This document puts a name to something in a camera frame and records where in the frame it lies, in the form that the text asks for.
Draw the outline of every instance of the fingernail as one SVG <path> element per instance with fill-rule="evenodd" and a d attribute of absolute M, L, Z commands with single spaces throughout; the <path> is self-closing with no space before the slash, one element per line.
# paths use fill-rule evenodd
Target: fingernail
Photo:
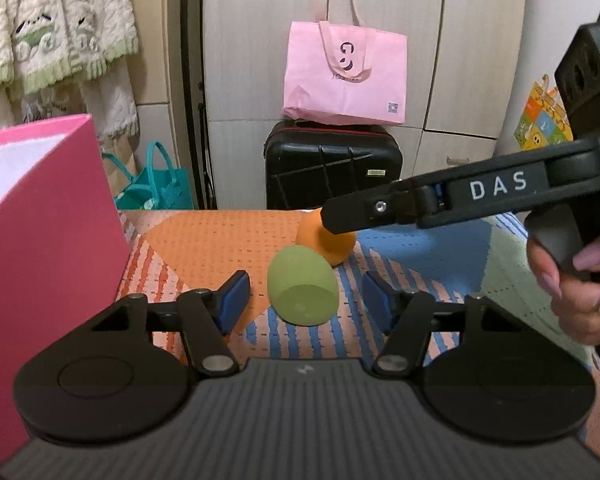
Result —
<path fill-rule="evenodd" d="M 562 297 L 562 291 L 558 283 L 547 273 L 544 273 L 538 280 L 538 285 L 552 298 L 560 299 Z"/>
<path fill-rule="evenodd" d="M 585 270 L 600 264 L 600 242 L 593 242 L 573 257 L 573 267 Z"/>

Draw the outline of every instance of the pink binder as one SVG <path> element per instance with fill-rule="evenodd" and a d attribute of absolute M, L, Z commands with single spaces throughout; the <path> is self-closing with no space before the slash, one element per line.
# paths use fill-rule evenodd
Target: pink binder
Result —
<path fill-rule="evenodd" d="M 20 366 L 114 301 L 128 253 L 89 116 L 0 131 L 0 462 Z"/>

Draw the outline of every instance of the black suitcase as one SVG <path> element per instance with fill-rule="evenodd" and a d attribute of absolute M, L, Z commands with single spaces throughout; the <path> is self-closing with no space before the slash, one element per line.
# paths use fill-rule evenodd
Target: black suitcase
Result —
<path fill-rule="evenodd" d="M 280 121 L 264 145 L 267 209 L 311 209 L 400 178 L 402 153 L 380 126 Z"/>

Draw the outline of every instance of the hand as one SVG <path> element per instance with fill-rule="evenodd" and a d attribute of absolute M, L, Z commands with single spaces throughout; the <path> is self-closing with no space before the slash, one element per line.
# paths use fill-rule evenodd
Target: hand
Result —
<path fill-rule="evenodd" d="M 600 344 L 600 283 L 582 282 L 560 272 L 532 237 L 526 243 L 526 257 L 538 285 L 552 297 L 551 309 L 562 330 L 580 343 Z M 600 237 L 573 257 L 573 266 L 576 270 L 600 271 Z"/>

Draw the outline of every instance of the orange toy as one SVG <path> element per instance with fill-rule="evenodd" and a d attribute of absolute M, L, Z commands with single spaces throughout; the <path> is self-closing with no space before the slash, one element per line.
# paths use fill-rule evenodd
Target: orange toy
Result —
<path fill-rule="evenodd" d="M 331 267 L 341 264 L 356 245 L 356 233 L 335 235 L 322 226 L 320 209 L 302 215 L 298 224 L 296 244 L 313 249 L 327 260 Z"/>

